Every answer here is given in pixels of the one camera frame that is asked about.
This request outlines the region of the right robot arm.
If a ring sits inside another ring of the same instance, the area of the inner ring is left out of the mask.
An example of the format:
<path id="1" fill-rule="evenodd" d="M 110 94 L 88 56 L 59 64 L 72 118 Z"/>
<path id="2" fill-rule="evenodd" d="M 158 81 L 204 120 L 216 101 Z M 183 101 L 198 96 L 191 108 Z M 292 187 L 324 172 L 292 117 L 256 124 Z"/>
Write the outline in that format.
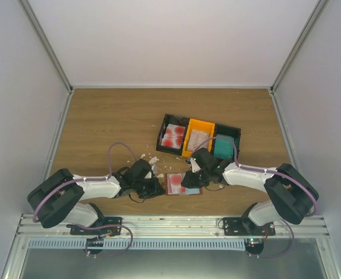
<path id="1" fill-rule="evenodd" d="M 205 148 L 197 150 L 188 163 L 191 170 L 181 182 L 185 188 L 220 183 L 256 189 L 269 196 L 268 201 L 252 204 L 241 216 L 242 230 L 247 235 L 257 234 L 270 222 L 300 224 L 317 208 L 318 192 L 291 164 L 267 169 L 246 166 L 232 159 L 216 158 Z"/>

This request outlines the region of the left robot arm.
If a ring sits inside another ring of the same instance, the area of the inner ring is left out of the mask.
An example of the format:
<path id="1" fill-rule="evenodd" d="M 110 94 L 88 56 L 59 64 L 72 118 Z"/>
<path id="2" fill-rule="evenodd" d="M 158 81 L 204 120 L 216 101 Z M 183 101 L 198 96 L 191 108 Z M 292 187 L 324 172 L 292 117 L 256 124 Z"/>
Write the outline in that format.
<path id="1" fill-rule="evenodd" d="M 133 192 L 142 200 L 166 193 L 151 165 L 143 159 L 102 177 L 78 176 L 60 169 L 31 191 L 27 201 L 34 211 L 33 222 L 41 223 L 43 228 L 60 223 L 78 224 L 96 235 L 104 228 L 104 215 L 95 204 L 83 201 L 116 199 Z"/>

